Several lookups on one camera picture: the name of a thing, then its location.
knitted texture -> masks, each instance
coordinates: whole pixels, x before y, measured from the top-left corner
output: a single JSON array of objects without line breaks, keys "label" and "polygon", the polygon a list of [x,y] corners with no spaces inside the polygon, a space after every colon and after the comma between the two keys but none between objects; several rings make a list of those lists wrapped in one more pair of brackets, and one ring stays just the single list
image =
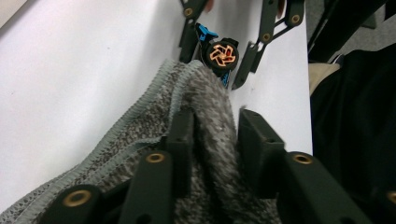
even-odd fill
[{"label": "knitted texture", "polygon": [[0,223],[38,223],[64,189],[92,184],[106,192],[134,178],[143,153],[167,135],[177,111],[198,119],[191,194],[177,199],[175,223],[279,223],[275,202],[253,196],[240,172],[227,91],[201,63],[166,61],[145,94],[72,170],[42,185],[0,215]]}]

brass insert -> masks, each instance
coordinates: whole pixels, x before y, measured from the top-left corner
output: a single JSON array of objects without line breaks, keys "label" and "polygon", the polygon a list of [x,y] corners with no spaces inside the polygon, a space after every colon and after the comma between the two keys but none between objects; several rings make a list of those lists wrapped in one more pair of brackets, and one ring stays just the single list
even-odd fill
[{"label": "brass insert", "polygon": [[151,163],[161,162],[165,160],[165,156],[161,153],[152,153],[146,157],[146,161]]},{"label": "brass insert", "polygon": [[210,60],[216,61],[218,66],[225,67],[230,63],[235,62],[235,56],[233,55],[233,47],[227,45],[223,47],[217,44],[213,47],[214,51],[210,53]]},{"label": "brass insert", "polygon": [[294,16],[291,18],[291,21],[292,21],[293,23],[299,22],[299,21],[300,21],[300,16],[299,16],[299,15],[294,15]]},{"label": "brass insert", "polygon": [[388,199],[396,204],[396,191],[388,192]]},{"label": "brass insert", "polygon": [[311,164],[312,163],[311,158],[309,158],[305,155],[302,155],[302,154],[294,155],[293,159],[299,163],[302,163],[302,164]]},{"label": "brass insert", "polygon": [[91,198],[91,193],[85,189],[71,192],[64,198],[64,206],[76,207],[84,204]]},{"label": "brass insert", "polygon": [[187,8],[186,10],[184,10],[184,15],[185,16],[190,16],[192,14],[192,8]]},{"label": "brass insert", "polygon": [[265,34],[265,35],[262,36],[262,39],[263,39],[264,41],[268,41],[268,40],[271,39],[271,35],[270,35],[270,34]]}]

fabric cloth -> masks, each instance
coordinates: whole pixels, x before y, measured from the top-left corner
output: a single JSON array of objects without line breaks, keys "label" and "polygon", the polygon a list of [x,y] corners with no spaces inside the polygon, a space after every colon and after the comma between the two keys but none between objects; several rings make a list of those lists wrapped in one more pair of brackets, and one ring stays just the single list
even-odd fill
[{"label": "fabric cloth", "polygon": [[279,223],[275,202],[257,199],[244,182],[227,91],[198,61],[166,61],[146,93],[81,164],[13,204],[0,223],[37,223],[57,195],[72,186],[108,191],[134,178],[142,153],[158,146],[172,117],[184,108],[194,111],[203,146],[192,162],[191,195],[176,201],[175,223]]},{"label": "fabric cloth", "polygon": [[310,63],[308,65],[309,72],[309,95],[312,95],[318,84],[333,72],[340,69],[338,63]]},{"label": "fabric cloth", "polygon": [[349,53],[311,96],[314,156],[377,223],[396,220],[395,84],[393,44]]}]

brass screw hole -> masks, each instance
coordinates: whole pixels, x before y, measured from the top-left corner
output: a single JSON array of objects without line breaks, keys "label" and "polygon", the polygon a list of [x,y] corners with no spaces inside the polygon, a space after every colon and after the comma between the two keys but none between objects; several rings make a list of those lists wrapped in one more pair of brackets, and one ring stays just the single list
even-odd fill
[{"label": "brass screw hole", "polygon": [[271,35],[270,35],[270,34],[265,34],[265,35],[262,36],[262,39],[263,39],[264,41],[268,41],[268,40],[271,39]]},{"label": "brass screw hole", "polygon": [[396,204],[396,191],[388,192],[388,199]]},{"label": "brass screw hole", "polygon": [[184,10],[184,15],[185,16],[190,16],[192,14],[192,8],[187,8],[186,10]]},{"label": "brass screw hole", "polygon": [[161,153],[152,153],[146,157],[146,161],[151,163],[161,162],[165,160],[165,156]]},{"label": "brass screw hole", "polygon": [[76,207],[84,204],[91,198],[91,193],[85,189],[71,192],[64,198],[64,206]]},{"label": "brass screw hole", "polygon": [[299,15],[294,15],[294,16],[291,18],[291,21],[292,21],[293,23],[299,22],[299,21],[300,21],[300,16],[299,16]]},{"label": "brass screw hole", "polygon": [[300,155],[295,155],[293,157],[293,159],[295,161],[299,162],[299,163],[302,163],[302,164],[311,164],[312,163],[311,158],[309,158],[309,157],[307,157],[305,155],[301,155],[301,154]]}]

dark clothing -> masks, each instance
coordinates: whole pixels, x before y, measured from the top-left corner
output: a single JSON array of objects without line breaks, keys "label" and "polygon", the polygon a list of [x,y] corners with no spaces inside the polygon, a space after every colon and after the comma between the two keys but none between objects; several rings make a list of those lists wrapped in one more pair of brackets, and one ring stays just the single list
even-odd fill
[{"label": "dark clothing", "polygon": [[314,156],[373,221],[396,223],[396,44],[349,53],[311,113]]}]

